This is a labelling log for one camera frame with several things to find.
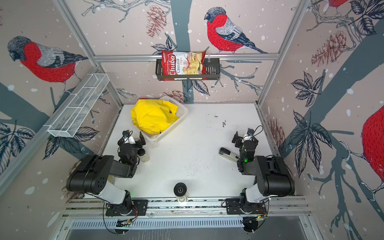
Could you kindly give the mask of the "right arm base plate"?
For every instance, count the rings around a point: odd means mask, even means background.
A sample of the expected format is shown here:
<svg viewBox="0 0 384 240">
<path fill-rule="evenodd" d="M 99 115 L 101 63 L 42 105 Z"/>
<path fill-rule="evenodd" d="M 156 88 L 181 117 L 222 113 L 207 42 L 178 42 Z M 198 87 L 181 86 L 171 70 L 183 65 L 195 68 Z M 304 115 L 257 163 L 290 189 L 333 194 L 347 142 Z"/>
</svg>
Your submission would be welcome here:
<svg viewBox="0 0 384 240">
<path fill-rule="evenodd" d="M 228 215 L 266 215 L 267 208 L 264 204 L 243 202 L 240 198 L 228 198 L 224 201 Z"/>
</svg>

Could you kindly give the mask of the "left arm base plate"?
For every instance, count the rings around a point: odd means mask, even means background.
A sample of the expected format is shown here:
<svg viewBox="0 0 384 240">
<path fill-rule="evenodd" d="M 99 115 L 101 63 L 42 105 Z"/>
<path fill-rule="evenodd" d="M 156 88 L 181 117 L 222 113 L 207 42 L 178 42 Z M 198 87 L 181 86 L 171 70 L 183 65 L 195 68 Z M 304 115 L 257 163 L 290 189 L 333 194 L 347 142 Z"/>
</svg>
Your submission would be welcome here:
<svg viewBox="0 0 384 240">
<path fill-rule="evenodd" d="M 107 204 L 105 215 L 107 217 L 145 216 L 148 207 L 148 200 L 133 199 L 120 205 Z"/>
</svg>

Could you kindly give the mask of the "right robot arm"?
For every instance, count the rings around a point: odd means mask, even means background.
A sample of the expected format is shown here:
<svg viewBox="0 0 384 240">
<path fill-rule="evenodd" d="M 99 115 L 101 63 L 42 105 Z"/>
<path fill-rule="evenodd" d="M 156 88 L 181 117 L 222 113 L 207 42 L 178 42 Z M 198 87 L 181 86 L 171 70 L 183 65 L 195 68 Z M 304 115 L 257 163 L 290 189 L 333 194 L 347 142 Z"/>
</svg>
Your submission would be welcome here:
<svg viewBox="0 0 384 240">
<path fill-rule="evenodd" d="M 257 156 L 259 141 L 254 136 L 240 137 L 235 133 L 232 143 L 239 149 L 239 156 L 235 157 L 239 172 L 255 177 L 254 185 L 240 194 L 242 208 L 264 203 L 273 197 L 294 195 L 294 179 L 281 157 Z"/>
</svg>

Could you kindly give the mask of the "yellow shorts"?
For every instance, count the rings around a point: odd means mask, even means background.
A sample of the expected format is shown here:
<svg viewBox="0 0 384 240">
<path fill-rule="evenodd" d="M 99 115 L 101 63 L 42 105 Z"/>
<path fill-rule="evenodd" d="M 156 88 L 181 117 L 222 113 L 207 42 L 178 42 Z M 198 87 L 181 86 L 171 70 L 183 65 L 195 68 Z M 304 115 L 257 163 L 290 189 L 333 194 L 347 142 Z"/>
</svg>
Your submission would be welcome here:
<svg viewBox="0 0 384 240">
<path fill-rule="evenodd" d="M 175 123 L 179 107 L 164 100 L 138 100 L 131 110 L 133 125 L 149 135 L 159 135 Z"/>
</svg>

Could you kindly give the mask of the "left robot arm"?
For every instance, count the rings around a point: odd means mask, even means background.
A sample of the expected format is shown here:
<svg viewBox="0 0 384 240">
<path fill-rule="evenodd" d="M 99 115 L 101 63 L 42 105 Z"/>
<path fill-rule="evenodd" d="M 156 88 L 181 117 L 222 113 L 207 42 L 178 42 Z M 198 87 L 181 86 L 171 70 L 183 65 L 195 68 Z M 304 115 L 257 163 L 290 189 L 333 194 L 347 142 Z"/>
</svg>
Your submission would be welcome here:
<svg viewBox="0 0 384 240">
<path fill-rule="evenodd" d="M 134 140 L 130 132 L 123 132 L 123 137 L 118 141 L 120 159 L 116 161 L 110 155 L 84 157 L 67 179 L 66 189 L 95 196 L 110 207 L 131 211 L 134 204 L 129 191 L 116 187 L 108 178 L 133 178 L 140 163 L 139 150 L 144 145 L 146 141 L 142 133 L 138 140 Z"/>
</svg>

